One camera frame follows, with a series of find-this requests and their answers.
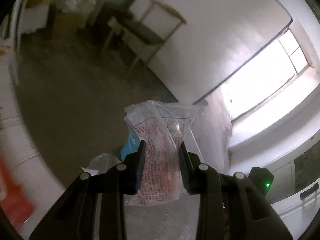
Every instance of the chair seat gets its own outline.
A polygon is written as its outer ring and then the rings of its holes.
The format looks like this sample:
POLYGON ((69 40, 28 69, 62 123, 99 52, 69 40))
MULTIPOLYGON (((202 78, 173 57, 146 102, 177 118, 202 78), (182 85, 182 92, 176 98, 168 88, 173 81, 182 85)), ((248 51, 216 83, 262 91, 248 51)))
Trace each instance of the chair seat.
POLYGON ((164 43, 164 40, 160 36, 139 21, 118 19, 118 22, 147 45, 164 43))

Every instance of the wooden chair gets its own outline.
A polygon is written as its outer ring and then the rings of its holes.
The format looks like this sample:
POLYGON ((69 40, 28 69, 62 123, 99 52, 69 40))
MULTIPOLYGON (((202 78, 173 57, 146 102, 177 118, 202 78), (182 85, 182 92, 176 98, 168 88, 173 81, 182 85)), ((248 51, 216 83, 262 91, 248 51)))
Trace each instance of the wooden chair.
POLYGON ((111 27, 111 31, 102 47, 102 53, 109 47, 109 44, 114 34, 119 35, 120 33, 123 33, 125 31, 128 32, 130 35, 136 36, 139 40, 143 42, 143 47, 140 53, 136 55, 130 68, 133 68, 139 62, 140 57, 143 54, 146 46, 155 45, 155 49, 151 52, 150 56, 147 58, 145 62, 146 64, 148 64, 149 61, 155 56, 155 54, 166 43, 166 41, 179 29, 179 27, 182 24, 187 24, 187 21, 183 18, 183 16, 172 6, 155 0, 150 0, 150 2, 150 6, 142 14, 140 20, 138 21, 121 18, 117 19, 113 17, 113 19, 108 23, 108 25, 111 27), (178 24, 175 25, 175 27, 163 38, 143 24, 145 18, 152 12, 152 10, 156 6, 179 20, 178 24))

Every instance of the cardboard box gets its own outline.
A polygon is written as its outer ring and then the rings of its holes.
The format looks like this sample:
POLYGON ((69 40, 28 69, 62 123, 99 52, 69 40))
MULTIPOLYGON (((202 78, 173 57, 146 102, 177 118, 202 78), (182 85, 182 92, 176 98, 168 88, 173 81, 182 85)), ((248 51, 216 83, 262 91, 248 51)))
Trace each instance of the cardboard box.
POLYGON ((53 22, 52 38, 61 39, 73 37, 77 29, 84 28, 87 19, 81 13, 57 12, 53 22))

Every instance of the clear plastic bag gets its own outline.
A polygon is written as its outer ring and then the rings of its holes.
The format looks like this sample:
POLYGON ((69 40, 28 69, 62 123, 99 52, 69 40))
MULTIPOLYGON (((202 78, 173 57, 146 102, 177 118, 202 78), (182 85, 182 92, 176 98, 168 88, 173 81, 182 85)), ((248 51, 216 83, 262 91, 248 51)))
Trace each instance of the clear plastic bag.
POLYGON ((111 154, 103 153, 92 158, 87 168, 82 168, 84 172, 90 173, 91 176, 106 173, 110 168, 121 163, 111 154))
POLYGON ((141 188, 129 205, 153 206, 177 200, 181 175, 177 150, 198 106, 146 101, 125 108, 125 121, 146 142, 141 188))

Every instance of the concrete floor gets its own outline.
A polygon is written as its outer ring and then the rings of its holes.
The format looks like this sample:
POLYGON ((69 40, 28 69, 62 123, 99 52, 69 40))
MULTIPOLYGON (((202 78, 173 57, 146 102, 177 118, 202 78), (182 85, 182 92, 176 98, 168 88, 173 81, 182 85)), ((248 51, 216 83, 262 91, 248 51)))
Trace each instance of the concrete floor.
POLYGON ((174 96, 128 49, 100 57, 89 30, 52 40, 48 30, 24 35, 17 98, 26 126, 55 176, 68 186, 102 153, 119 157, 128 128, 124 107, 174 96))

